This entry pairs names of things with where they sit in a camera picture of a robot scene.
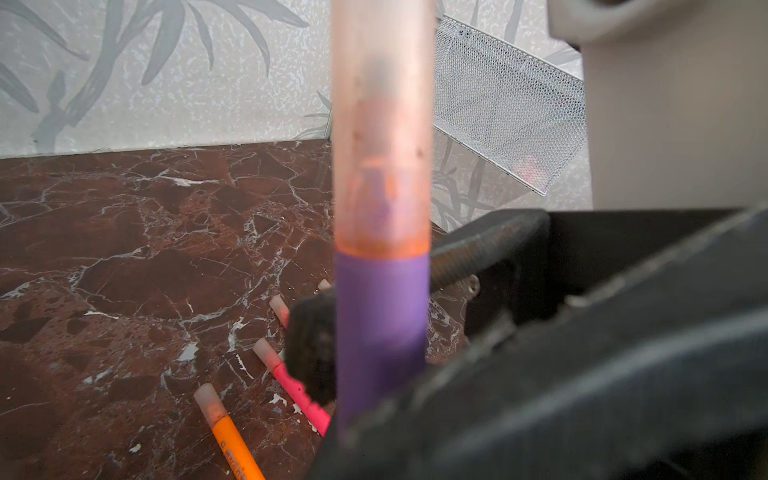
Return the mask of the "thick pink marker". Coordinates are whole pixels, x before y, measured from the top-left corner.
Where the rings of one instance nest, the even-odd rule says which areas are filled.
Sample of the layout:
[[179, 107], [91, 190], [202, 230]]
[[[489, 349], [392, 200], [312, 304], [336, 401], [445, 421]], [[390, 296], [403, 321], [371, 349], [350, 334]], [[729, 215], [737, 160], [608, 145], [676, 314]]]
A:
[[310, 399], [301, 382], [289, 375], [284, 361], [270, 343], [264, 338], [259, 339], [253, 346], [253, 351], [277, 379], [313, 429], [319, 435], [325, 436], [331, 421], [330, 415]]

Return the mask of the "purple marker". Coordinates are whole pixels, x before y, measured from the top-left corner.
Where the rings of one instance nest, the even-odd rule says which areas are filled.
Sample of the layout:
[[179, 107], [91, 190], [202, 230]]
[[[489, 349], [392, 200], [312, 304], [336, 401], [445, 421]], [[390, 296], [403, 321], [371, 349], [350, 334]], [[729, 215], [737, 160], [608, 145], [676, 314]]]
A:
[[331, 5], [339, 430], [425, 368], [432, 1]]

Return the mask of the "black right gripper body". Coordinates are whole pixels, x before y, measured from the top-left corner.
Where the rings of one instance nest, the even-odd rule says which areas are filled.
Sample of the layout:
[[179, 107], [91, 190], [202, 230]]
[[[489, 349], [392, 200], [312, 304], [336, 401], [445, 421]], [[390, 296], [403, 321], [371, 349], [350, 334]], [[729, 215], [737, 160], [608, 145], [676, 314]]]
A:
[[548, 214], [542, 282], [474, 274], [468, 348], [327, 437], [310, 478], [766, 475], [766, 208]]

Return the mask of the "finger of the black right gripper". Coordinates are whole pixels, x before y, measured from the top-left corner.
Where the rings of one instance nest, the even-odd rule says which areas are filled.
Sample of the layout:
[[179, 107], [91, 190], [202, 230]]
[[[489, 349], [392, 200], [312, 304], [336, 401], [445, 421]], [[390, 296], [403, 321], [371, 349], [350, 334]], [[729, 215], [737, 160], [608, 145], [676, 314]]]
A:
[[448, 287], [503, 261], [535, 284], [547, 261], [550, 215], [541, 209], [488, 213], [434, 242], [430, 251], [430, 291]]
[[311, 400], [326, 405], [337, 398], [336, 293], [323, 290], [289, 311], [285, 339], [288, 373], [304, 385]]

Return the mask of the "thin pink pen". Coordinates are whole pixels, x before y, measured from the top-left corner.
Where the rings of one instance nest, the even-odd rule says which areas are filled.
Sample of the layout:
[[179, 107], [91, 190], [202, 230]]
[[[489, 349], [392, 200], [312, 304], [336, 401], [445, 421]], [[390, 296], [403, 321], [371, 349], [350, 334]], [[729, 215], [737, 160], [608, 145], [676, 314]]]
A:
[[289, 323], [289, 308], [280, 295], [273, 296], [269, 301], [269, 306], [275, 316], [280, 321], [284, 328], [288, 328]]

